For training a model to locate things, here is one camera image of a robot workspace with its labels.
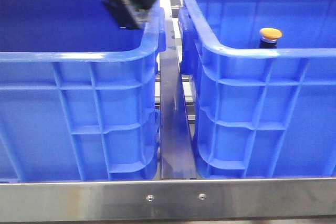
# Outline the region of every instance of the plastic bin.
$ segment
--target plastic bin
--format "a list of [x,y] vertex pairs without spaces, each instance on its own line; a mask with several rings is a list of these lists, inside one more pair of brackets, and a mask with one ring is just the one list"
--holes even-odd
[[[205,178],[336,175],[336,1],[184,0]],[[258,49],[259,30],[283,31]]]
[[132,31],[100,0],[0,6],[0,181],[151,179],[159,5]]

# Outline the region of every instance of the screw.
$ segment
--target screw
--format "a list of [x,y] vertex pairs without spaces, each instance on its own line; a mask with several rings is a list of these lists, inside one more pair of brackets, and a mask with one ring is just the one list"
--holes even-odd
[[154,200],[154,195],[147,195],[146,200],[152,202]]
[[206,194],[199,194],[199,195],[198,195],[198,198],[199,198],[200,200],[205,200],[205,198],[206,198]]

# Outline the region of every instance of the metal shelf frame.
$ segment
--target metal shelf frame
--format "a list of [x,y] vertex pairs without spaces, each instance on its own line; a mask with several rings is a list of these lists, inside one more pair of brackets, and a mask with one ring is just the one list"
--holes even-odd
[[161,6],[160,179],[0,184],[0,222],[336,217],[336,178],[196,179],[170,0]]

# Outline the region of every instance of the bottle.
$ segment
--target bottle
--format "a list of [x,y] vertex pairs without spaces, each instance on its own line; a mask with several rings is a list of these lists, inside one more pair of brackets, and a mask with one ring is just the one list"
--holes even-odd
[[282,37],[282,32],[276,28],[266,27],[260,30],[259,48],[277,48],[278,39]]

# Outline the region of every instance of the blue container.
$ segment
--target blue container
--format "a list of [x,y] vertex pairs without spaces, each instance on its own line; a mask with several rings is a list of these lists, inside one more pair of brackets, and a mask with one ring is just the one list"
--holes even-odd
[[0,6],[0,181],[151,179],[158,4],[132,31],[100,0]]
[[[336,175],[336,0],[184,0],[205,178]],[[259,30],[283,32],[259,49]]]

